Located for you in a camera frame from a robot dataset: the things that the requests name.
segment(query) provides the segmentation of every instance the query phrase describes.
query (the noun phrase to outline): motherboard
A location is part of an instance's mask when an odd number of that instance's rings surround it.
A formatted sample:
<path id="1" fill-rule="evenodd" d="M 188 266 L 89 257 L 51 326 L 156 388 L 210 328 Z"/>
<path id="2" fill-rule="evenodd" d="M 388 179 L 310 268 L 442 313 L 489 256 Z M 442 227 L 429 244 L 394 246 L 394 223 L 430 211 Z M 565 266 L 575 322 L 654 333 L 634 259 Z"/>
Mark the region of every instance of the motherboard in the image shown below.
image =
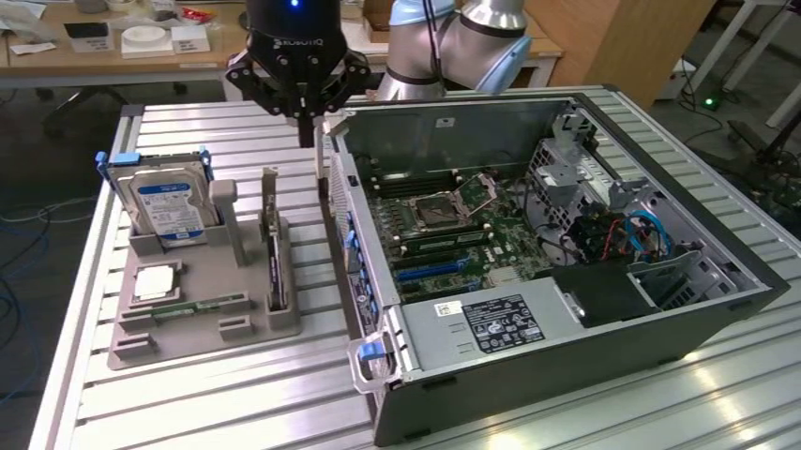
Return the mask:
<path id="1" fill-rule="evenodd" d="M 515 189 L 497 172 L 372 186 L 370 212 L 403 303 L 519 283 L 551 268 Z"/>

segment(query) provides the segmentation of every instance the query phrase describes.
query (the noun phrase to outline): wooden cabinet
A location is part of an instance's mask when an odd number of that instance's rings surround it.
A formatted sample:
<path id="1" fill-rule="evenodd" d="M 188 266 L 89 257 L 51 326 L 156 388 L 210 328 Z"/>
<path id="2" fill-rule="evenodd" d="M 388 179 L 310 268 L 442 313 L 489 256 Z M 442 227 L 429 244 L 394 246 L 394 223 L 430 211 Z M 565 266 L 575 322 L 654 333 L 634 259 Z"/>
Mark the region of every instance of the wooden cabinet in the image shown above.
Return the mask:
<path id="1" fill-rule="evenodd" d="M 565 55 L 550 86 L 610 83 L 649 108 L 714 0 L 526 0 Z"/>

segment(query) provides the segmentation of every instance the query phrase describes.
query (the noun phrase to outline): wooden desk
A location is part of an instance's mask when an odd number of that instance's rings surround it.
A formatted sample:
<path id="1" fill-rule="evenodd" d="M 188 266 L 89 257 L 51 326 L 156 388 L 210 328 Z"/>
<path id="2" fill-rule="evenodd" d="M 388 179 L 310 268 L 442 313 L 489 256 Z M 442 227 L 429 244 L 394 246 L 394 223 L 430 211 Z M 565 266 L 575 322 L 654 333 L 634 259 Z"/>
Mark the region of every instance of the wooden desk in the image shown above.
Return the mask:
<path id="1" fill-rule="evenodd" d="M 234 7 L 232 9 L 239 8 L 240 12 L 244 11 L 244 5 L 231 6 Z M 549 39 L 545 31 L 542 31 L 539 24 L 533 20 L 531 16 L 527 16 L 527 18 L 529 28 L 526 29 L 526 33 L 534 38 L 530 46 L 529 59 L 534 60 L 537 58 L 562 56 L 563 52 L 561 47 Z M 348 47 L 367 56 L 367 61 L 370 62 L 371 66 L 386 65 L 390 44 L 371 43 L 360 24 L 343 22 L 342 26 L 346 38 L 348 39 Z M 227 30 L 224 39 L 224 45 L 227 48 L 224 53 L 234 54 L 242 52 L 244 49 L 247 36 L 248 33 L 242 29 L 242 27 L 235 27 L 235 29 Z"/>
<path id="2" fill-rule="evenodd" d="M 220 13 L 219 6 L 208 9 Z M 72 51 L 64 23 L 103 22 L 123 17 L 120 12 L 83 14 L 75 4 L 51 4 L 45 9 L 43 22 L 59 36 L 55 50 L 35 54 L 9 56 L 9 68 L 13 75 L 84 75 L 115 74 L 132 72 L 159 72 L 176 70 L 208 70 L 222 68 L 223 64 L 223 29 L 216 27 L 208 31 L 211 52 L 186 53 L 156 58 L 123 59 L 120 54 L 120 31 L 113 32 L 115 50 L 109 52 L 76 53 Z M 23 43 L 17 36 L 9 37 L 9 45 Z"/>
<path id="3" fill-rule="evenodd" d="M 49 4 L 43 21 L 59 35 L 57 49 L 17 56 L 8 54 L 8 46 L 21 43 L 20 39 L 11 36 L 0 41 L 0 89 L 219 80 L 226 87 L 227 99 L 239 99 L 242 93 L 226 82 L 224 73 L 231 55 L 246 47 L 247 33 L 238 21 L 244 5 L 204 5 L 203 9 L 216 13 L 215 24 L 210 28 L 211 52 L 123 59 L 119 31 L 115 32 L 113 43 L 117 50 L 76 53 L 64 23 L 101 22 L 121 17 L 124 13 L 83 14 L 75 4 Z M 366 54 L 371 69 L 383 72 L 388 45 L 370 43 L 359 24 L 344 22 L 343 32 L 352 49 Z M 542 87 L 547 84 L 562 49 L 531 18 L 527 32 L 534 42 L 525 65 L 525 81 L 515 86 Z"/>

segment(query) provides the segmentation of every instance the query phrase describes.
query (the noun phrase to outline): power supply label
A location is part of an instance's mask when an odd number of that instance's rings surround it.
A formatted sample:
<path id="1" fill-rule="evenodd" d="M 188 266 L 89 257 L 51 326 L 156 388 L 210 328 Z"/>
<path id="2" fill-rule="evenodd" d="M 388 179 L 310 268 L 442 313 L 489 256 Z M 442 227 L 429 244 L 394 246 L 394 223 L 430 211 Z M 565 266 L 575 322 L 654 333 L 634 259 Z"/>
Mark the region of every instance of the power supply label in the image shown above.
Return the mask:
<path id="1" fill-rule="evenodd" d="M 546 338 L 519 294 L 463 305 L 462 312 L 483 353 Z"/>

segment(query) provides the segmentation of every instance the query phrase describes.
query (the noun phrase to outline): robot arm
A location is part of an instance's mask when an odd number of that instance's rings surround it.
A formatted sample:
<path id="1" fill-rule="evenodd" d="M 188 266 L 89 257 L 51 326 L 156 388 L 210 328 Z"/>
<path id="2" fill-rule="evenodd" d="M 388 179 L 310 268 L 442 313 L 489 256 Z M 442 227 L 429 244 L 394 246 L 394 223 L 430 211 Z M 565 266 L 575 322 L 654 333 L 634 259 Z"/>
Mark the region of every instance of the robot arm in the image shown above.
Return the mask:
<path id="1" fill-rule="evenodd" d="M 431 63 L 426 0 L 395 0 L 390 16 L 390 58 L 378 99 L 435 98 L 445 94 Z M 531 38 L 523 0 L 430 0 L 437 23 L 442 77 L 487 94 L 505 91 L 529 56 Z"/>
<path id="2" fill-rule="evenodd" d="M 442 78 L 498 94 L 526 61 L 523 0 L 395 0 L 390 17 L 390 57 L 378 99 L 437 98 Z M 298 126 L 302 147 L 314 146 L 314 125 L 336 111 L 370 76 L 367 58 L 348 49 L 339 22 L 339 0 L 247 0 L 247 49 L 230 61 L 228 81 L 272 115 Z M 435 65 L 433 48 L 441 65 Z M 254 63 L 268 73 L 262 79 Z M 339 64 L 344 68 L 332 74 Z"/>
<path id="3" fill-rule="evenodd" d="M 248 0 L 247 10 L 247 49 L 231 59 L 226 78 L 270 114 L 288 117 L 300 146 L 312 147 L 315 121 L 370 76 L 367 59 L 342 34 L 339 0 Z M 268 78 L 255 74 L 254 63 Z"/>

